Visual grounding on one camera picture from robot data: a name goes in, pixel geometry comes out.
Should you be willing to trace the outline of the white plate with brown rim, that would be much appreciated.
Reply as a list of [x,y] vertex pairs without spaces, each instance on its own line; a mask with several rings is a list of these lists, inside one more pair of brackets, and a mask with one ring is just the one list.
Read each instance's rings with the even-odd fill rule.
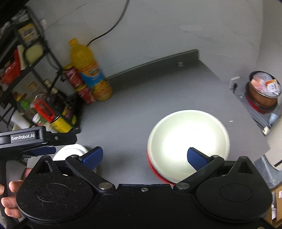
[[53,161],[63,161],[71,155],[82,156],[88,152],[84,146],[80,144],[67,145],[62,147],[53,157]]

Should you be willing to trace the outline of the red soda can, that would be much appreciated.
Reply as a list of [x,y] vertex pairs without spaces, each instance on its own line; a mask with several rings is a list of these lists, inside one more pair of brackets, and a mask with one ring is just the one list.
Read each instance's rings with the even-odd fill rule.
[[74,89],[78,89],[79,87],[85,84],[79,72],[72,63],[66,65],[63,68],[63,73],[66,75],[67,80],[73,86]]
[[92,94],[92,91],[88,88],[86,84],[82,84],[75,91],[80,95],[86,104],[92,104],[96,100]]

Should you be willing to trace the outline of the brown bowl with packets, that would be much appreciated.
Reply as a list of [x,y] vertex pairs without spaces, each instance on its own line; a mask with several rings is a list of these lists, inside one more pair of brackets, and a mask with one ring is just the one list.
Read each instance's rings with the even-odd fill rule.
[[251,107],[259,113],[270,113],[278,106],[281,84],[267,72],[254,71],[246,84],[246,96]]

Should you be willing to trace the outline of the orange juice bottle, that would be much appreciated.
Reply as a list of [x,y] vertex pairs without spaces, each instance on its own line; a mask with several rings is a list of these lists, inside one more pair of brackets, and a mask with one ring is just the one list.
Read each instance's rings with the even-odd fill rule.
[[70,59],[80,76],[92,91],[95,99],[105,101],[112,96],[112,87],[105,79],[92,50],[80,44],[76,38],[68,42]]

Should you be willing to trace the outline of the white wall socket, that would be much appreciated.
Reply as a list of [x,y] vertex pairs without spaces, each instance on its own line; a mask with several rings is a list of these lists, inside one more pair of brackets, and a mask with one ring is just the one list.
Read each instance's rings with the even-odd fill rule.
[[232,90],[234,88],[235,85],[238,84],[238,82],[240,81],[240,77],[239,76],[233,76],[230,80],[229,80],[229,89]]

